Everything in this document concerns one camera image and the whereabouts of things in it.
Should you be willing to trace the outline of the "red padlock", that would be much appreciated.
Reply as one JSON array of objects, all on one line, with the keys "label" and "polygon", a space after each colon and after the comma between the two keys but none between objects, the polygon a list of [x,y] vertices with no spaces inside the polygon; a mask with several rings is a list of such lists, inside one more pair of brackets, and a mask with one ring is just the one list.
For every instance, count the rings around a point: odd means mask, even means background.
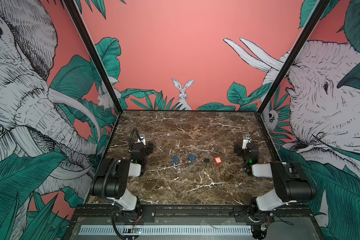
[{"label": "red padlock", "polygon": [[220,157],[215,157],[214,161],[215,161],[216,165],[221,165],[223,163],[223,161],[222,161],[222,159]]}]

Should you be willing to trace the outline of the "blue padlock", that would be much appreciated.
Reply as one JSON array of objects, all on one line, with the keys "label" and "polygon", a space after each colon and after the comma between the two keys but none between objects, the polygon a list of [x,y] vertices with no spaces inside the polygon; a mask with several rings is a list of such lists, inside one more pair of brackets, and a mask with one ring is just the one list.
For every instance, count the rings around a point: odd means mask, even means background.
[{"label": "blue padlock", "polygon": [[190,161],[190,162],[194,162],[195,160],[196,160],[195,155],[189,153],[189,161]]},{"label": "blue padlock", "polygon": [[177,164],[179,164],[181,162],[181,160],[179,159],[178,156],[172,157],[172,161],[173,161],[174,165],[177,165]]}]

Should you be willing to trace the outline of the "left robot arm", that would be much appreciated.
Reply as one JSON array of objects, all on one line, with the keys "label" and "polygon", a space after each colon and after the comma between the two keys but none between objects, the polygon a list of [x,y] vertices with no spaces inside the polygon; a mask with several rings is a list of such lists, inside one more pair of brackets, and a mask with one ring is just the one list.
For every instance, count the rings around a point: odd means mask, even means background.
[{"label": "left robot arm", "polygon": [[103,159],[90,184],[89,194],[118,207],[128,221],[138,222],[143,217],[141,201],[127,189],[128,178],[143,176],[147,156],[153,149],[152,142],[136,142],[132,144],[129,159]]}]

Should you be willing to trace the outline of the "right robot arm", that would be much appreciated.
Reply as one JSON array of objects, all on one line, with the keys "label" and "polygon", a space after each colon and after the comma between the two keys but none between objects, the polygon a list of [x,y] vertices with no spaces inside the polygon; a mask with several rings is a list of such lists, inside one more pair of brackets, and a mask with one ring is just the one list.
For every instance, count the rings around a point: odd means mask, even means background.
[{"label": "right robot arm", "polygon": [[315,198],[316,189],[298,162],[260,164],[259,146],[255,143],[235,145],[234,153],[243,158],[245,173],[254,177],[271,178],[274,183],[272,190],[251,200],[247,208],[251,221],[261,222],[263,213],[290,203],[303,203]]}]

